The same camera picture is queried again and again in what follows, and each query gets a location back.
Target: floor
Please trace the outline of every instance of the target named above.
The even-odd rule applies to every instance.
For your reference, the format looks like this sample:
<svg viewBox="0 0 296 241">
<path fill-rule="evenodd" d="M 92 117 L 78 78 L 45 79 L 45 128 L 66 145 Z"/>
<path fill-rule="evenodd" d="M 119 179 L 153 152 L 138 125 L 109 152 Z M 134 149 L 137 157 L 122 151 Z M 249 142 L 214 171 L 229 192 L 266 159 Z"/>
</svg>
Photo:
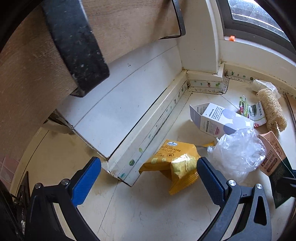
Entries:
<svg viewBox="0 0 296 241">
<path fill-rule="evenodd" d="M 190 120 L 189 105 L 212 102 L 236 111 L 241 95 L 245 95 L 249 104 L 258 101 L 250 84 L 236 80 L 230 80 L 228 91 L 222 96 L 192 93 L 165 139 L 195 145 L 209 143 L 213 138 L 198 130 Z M 279 101 L 288 127 L 278 134 L 278 139 L 295 169 L 296 134 L 285 99 L 281 98 Z M 267 129 L 263 126 L 257 131 L 265 133 Z M 29 172 L 31 190 L 37 182 L 55 185 L 63 178 L 72 177 L 96 155 L 76 135 L 49 131 L 40 139 L 37 148 L 31 155 L 27 155 L 28 160 L 21 160 L 27 163 L 24 170 Z M 21 179 L 22 174 L 18 175 L 14 186 Z M 245 185 L 253 186 L 256 183 L 263 184 L 266 191 L 272 221 L 272 240 L 277 240 L 292 211 L 294 199 L 290 198 L 275 209 L 268 177 L 258 170 L 250 173 Z M 169 187 L 170 181 L 159 172 L 143 172 L 134 186 L 129 187 L 102 170 L 85 202 L 78 209 L 101 241 L 197 240 L 215 217 L 219 207 L 212 203 L 199 179 L 173 196 L 168 193 Z M 65 233 L 73 238 L 59 207 L 56 206 L 56 209 Z M 235 218 L 225 238 L 230 236 Z"/>
</svg>

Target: plastic bag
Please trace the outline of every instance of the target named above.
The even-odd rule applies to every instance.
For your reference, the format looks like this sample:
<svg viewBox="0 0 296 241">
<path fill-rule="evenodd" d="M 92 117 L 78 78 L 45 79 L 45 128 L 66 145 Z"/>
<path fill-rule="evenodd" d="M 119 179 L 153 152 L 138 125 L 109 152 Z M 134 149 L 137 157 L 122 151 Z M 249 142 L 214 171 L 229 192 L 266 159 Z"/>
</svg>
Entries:
<svg viewBox="0 0 296 241">
<path fill-rule="evenodd" d="M 270 82 L 264 80 L 254 80 L 252 84 L 252 90 L 256 91 L 257 93 L 259 90 L 268 88 L 274 93 L 275 97 L 279 99 L 281 97 L 280 93 L 278 92 L 277 88 Z"/>
<path fill-rule="evenodd" d="M 266 148 L 251 129 L 223 135 L 216 146 L 207 149 L 209 161 L 227 180 L 241 184 L 263 162 Z"/>
<path fill-rule="evenodd" d="M 141 166 L 139 172 L 160 171 L 172 181 L 169 193 L 173 195 L 197 180 L 196 163 L 199 158 L 195 145 L 166 140 Z"/>
</svg>

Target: black object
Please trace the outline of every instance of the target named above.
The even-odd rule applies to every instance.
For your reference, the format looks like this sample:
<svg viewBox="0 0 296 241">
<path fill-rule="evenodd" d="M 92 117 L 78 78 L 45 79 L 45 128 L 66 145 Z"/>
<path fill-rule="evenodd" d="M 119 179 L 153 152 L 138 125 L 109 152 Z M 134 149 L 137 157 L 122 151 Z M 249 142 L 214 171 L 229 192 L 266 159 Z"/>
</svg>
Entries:
<svg viewBox="0 0 296 241">
<path fill-rule="evenodd" d="M 0 240 L 24 241 L 24 235 L 20 226 L 20 210 L 23 204 L 15 203 L 12 196 L 0 181 Z"/>
<path fill-rule="evenodd" d="M 291 164 L 289 163 L 287 157 L 279 163 L 277 168 L 269 176 L 272 197 L 274 198 L 274 204 L 276 208 L 278 208 L 291 197 L 289 185 L 285 182 L 283 183 L 283 180 L 285 179 L 295 180 Z"/>
<path fill-rule="evenodd" d="M 53 203 L 58 203 L 76 240 L 99 241 L 77 209 L 85 200 L 101 171 L 101 162 L 93 157 L 75 173 L 71 180 L 63 179 L 58 185 L 34 186 L 26 220 L 27 241 L 70 241 L 59 222 Z"/>
<path fill-rule="evenodd" d="M 228 241 L 270 241 L 271 219 L 264 189 L 227 181 L 205 157 L 197 161 L 197 171 L 214 204 L 220 206 L 217 215 L 198 241 L 220 241 L 235 214 L 238 204 L 244 203 L 236 227 Z"/>
<path fill-rule="evenodd" d="M 79 0 L 44 0 L 42 9 L 52 39 L 83 97 L 109 77 L 95 36 Z"/>
<path fill-rule="evenodd" d="M 293 175 L 296 176 L 296 170 L 292 170 Z M 282 177 L 276 184 L 276 191 L 284 197 L 296 197 L 296 179 L 290 177 Z M 278 241 L 294 241 L 296 236 L 296 215 L 287 224 L 284 232 Z"/>
<path fill-rule="evenodd" d="M 166 37 L 163 37 L 161 39 L 174 39 L 174 38 L 179 38 L 181 36 L 184 36 L 186 34 L 184 20 L 183 20 L 183 16 L 182 16 L 179 1 L 178 0 L 172 0 L 172 3 L 173 3 L 174 10 L 175 10 L 175 13 L 176 13 L 180 34 L 179 35 L 166 36 Z"/>
</svg>

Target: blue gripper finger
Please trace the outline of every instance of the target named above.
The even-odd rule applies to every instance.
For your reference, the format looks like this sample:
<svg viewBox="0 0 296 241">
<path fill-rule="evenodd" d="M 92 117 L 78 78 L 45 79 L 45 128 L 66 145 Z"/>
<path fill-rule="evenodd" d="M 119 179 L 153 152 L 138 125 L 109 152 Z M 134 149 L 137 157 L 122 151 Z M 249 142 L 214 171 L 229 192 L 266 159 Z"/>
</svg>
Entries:
<svg viewBox="0 0 296 241">
<path fill-rule="evenodd" d="M 205 157 L 198 159 L 196 168 L 213 203 L 220 207 L 224 206 L 228 195 L 226 178 L 221 172 L 214 169 Z"/>
<path fill-rule="evenodd" d="M 101 172 L 101 161 L 99 158 L 93 157 L 90 162 L 90 164 L 88 163 L 85 166 L 86 170 L 80 170 L 84 171 L 84 173 L 72 188 L 72 203 L 75 207 L 83 204 L 87 194 Z"/>
</svg>

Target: loofah sponge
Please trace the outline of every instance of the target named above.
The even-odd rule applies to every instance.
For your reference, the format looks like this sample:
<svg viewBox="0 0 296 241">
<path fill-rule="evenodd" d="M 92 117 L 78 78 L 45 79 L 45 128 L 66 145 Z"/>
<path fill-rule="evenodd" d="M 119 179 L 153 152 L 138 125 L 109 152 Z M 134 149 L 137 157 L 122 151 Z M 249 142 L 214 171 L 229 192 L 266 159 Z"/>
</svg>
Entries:
<svg viewBox="0 0 296 241">
<path fill-rule="evenodd" d="M 283 131 L 287 127 L 287 120 L 284 117 L 283 110 L 274 93 L 266 88 L 257 93 L 259 100 L 263 106 L 265 117 L 267 120 L 267 128 L 274 131 L 277 128 Z"/>
</svg>

